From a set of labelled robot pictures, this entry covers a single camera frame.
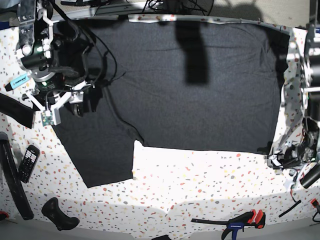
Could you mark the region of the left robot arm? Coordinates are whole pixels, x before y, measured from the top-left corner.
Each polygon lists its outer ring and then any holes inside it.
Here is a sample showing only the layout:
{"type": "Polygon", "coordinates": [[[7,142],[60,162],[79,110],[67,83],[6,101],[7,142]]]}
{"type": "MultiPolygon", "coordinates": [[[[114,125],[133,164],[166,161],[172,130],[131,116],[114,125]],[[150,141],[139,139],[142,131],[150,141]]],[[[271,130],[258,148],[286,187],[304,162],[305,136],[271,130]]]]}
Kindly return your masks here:
{"type": "Polygon", "coordinates": [[[293,171],[287,187],[297,184],[310,188],[320,178],[320,2],[310,3],[307,29],[293,28],[289,34],[281,90],[280,113],[286,129],[276,130],[275,139],[266,158],[274,170],[293,171]]]}

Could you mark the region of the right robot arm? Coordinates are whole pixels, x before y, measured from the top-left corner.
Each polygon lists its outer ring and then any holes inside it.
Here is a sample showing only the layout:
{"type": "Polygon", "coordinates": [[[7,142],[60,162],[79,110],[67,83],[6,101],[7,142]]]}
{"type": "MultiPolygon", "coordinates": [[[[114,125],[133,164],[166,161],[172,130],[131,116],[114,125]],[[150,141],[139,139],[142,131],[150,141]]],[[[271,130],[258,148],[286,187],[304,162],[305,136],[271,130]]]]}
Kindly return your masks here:
{"type": "Polygon", "coordinates": [[[84,115],[87,56],[92,44],[70,20],[70,35],[54,32],[50,0],[22,0],[17,8],[19,39],[16,52],[20,68],[34,80],[34,90],[23,94],[40,111],[43,126],[61,123],[60,109],[69,107],[76,117],[84,115]]]}

